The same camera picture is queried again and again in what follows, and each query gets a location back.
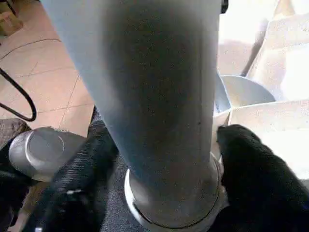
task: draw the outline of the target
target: gray pole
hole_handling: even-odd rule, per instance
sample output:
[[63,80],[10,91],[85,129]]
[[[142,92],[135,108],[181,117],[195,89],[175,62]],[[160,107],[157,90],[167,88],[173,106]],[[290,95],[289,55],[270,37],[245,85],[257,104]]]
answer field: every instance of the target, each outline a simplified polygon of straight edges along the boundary
[[221,0],[42,2],[130,168],[140,213],[169,228],[202,220],[220,191],[209,154]]

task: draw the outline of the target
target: pole base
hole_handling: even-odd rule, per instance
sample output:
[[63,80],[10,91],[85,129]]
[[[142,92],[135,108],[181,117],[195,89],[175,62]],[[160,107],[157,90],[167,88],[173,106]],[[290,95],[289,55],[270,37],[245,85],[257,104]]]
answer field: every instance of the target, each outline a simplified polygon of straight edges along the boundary
[[[215,159],[215,163],[217,166],[217,170],[219,175],[222,174],[221,164]],[[128,169],[126,172],[125,177],[125,196],[127,205],[134,216],[134,218],[146,229],[150,230],[151,232],[206,232],[211,225],[213,224],[214,220],[216,219],[219,212],[226,206],[226,194],[224,188],[221,186],[220,191],[218,194],[218,198],[213,205],[211,211],[208,212],[205,217],[197,223],[192,225],[188,225],[186,227],[181,228],[167,228],[164,225],[158,225],[152,223],[149,219],[147,219],[141,211],[137,208],[135,202],[136,199],[133,196],[133,192],[130,185],[130,170]]]

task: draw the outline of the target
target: black wire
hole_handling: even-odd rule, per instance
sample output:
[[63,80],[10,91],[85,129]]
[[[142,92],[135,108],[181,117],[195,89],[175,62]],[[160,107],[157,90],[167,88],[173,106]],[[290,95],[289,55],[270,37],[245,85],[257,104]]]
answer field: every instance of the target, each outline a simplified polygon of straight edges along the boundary
[[18,112],[16,112],[15,110],[7,107],[6,105],[0,103],[0,107],[2,107],[3,109],[11,112],[12,114],[16,115],[17,117],[28,121],[28,122],[33,122],[36,117],[37,117],[37,110],[35,109],[35,105],[33,103],[33,100],[31,99],[31,97],[27,94],[27,92],[16,82],[14,81],[2,68],[0,68],[0,75],[2,75],[8,82],[11,83],[12,86],[14,86],[28,101],[31,110],[32,110],[32,117],[26,117]]
[[37,43],[37,42],[47,41],[47,40],[61,42],[61,40],[59,40],[59,39],[42,39],[42,40],[36,40],[36,41],[30,42],[30,43],[25,43],[25,44],[23,44],[23,45],[20,45],[20,46],[14,48],[13,50],[9,51],[7,54],[5,54],[4,56],[2,56],[2,57],[0,58],[0,60],[2,60],[3,58],[7,57],[7,56],[8,56],[9,54],[11,54],[13,51],[15,51],[15,50],[17,50],[17,49],[19,49],[19,48],[21,48],[21,47],[24,47],[24,46],[27,46],[27,45],[30,45],[30,44],[34,44],[34,43]]

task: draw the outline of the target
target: tiled floor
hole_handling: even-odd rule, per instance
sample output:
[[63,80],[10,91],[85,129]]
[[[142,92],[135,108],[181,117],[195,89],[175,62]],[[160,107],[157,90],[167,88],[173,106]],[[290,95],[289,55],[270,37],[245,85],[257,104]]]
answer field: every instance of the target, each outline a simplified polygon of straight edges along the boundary
[[[1,41],[0,57],[22,44],[59,39],[39,2],[24,3],[18,17],[24,27]],[[86,136],[93,101],[61,42],[44,41],[22,47],[0,58],[0,67],[34,100],[38,117],[28,123],[33,129],[52,126]],[[1,77],[0,102],[25,115],[31,114],[24,97]],[[9,117],[14,115],[0,108],[0,118]]]

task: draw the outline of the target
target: black glove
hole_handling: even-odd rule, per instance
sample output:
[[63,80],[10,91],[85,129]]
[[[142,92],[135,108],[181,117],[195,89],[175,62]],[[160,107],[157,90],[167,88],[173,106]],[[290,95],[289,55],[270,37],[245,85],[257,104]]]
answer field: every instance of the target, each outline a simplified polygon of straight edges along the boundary
[[217,138],[230,206],[211,231],[308,231],[309,193],[286,163],[243,126],[220,127]]

